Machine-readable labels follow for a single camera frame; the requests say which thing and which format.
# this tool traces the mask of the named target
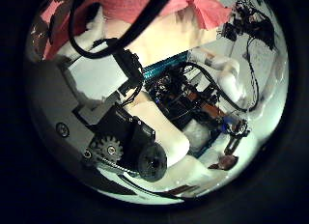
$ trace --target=black gear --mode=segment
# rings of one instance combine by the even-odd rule
[[[115,137],[105,136],[98,140],[98,151],[107,160],[116,163],[121,160],[123,147]]]

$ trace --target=red cloth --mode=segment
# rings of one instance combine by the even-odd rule
[[[86,30],[85,13],[87,7],[93,3],[100,2],[103,7],[103,13],[107,18],[120,19],[128,23],[133,23],[141,11],[150,0],[86,0],[76,11],[75,17],[75,35],[81,34]],[[191,6],[196,14],[201,29],[210,30],[225,23],[231,13],[230,8],[224,8],[217,0],[171,0],[161,11],[160,15],[168,15]],[[58,49],[69,39],[68,37],[68,18],[57,32],[55,42],[45,53],[47,59],[58,51]]]

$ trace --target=black cable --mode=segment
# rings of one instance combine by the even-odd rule
[[[70,9],[69,16],[69,40],[72,47],[81,56],[90,59],[103,58],[113,53],[116,53],[119,49],[125,48],[131,42],[133,42],[155,19],[155,17],[161,12],[164,6],[170,0],[150,0],[142,13],[137,17],[135,22],[130,26],[130,28],[112,45],[104,48],[103,50],[92,53],[81,48],[74,39],[74,15],[77,7],[80,3],[79,0],[73,0]]]
[[[188,66],[191,66],[191,67],[194,67],[196,69],[198,69],[207,79],[208,81],[210,82],[210,84],[213,86],[213,88],[219,92],[219,94],[225,99],[227,100],[235,109],[237,109],[238,111],[241,111],[241,112],[251,112],[251,111],[254,111],[257,106],[258,106],[258,103],[259,103],[259,100],[256,99],[256,102],[255,104],[248,108],[248,109],[245,109],[245,108],[241,108],[239,107],[237,104],[235,104],[226,94],[224,91],[221,90],[221,88],[217,85],[217,83],[213,80],[213,78],[211,77],[211,75],[207,72],[206,69],[204,69],[203,67],[201,67],[200,65],[197,65],[195,63],[191,63],[191,62],[182,62],[179,64],[179,67],[180,68],[185,68],[185,67],[188,67]],[[256,86],[257,86],[257,91],[259,92],[259,85],[258,85],[258,81],[256,80]]]
[[[142,88],[143,88],[143,85],[142,85],[142,84],[139,85],[139,86],[137,86],[136,89],[135,89],[135,91],[133,92],[133,94],[132,94],[129,98],[127,98],[127,99],[122,103],[122,106],[124,107],[124,106],[126,106],[126,105],[128,105],[128,104],[134,102],[135,98],[136,98],[136,97],[138,96],[138,94],[141,92]]]
[[[249,46],[254,40],[255,40],[255,38],[251,38],[251,37],[248,39],[247,46],[246,46],[246,54],[247,54],[247,60],[248,60],[250,73],[251,73],[251,85],[252,85],[252,88],[253,88],[254,99],[255,99],[255,103],[257,104],[259,102],[259,99],[260,99],[260,88],[259,88],[258,80],[257,80],[256,75],[255,75],[255,71],[254,71],[253,66],[252,66],[251,56],[250,56],[250,52],[249,52]]]

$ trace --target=white surface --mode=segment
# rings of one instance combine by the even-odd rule
[[[107,44],[103,43],[92,52],[106,46]],[[81,57],[69,67],[69,70],[77,90],[90,99],[108,98],[127,81],[126,75],[113,56],[96,60]]]

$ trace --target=blue circuit board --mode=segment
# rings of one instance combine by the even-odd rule
[[[167,58],[163,61],[157,62],[153,65],[150,65],[143,69],[143,74],[145,77],[145,80],[148,81],[158,75],[160,75],[167,67],[173,67],[180,62],[186,62],[187,60],[187,51],[182,52],[178,55],[175,55],[173,57]]]

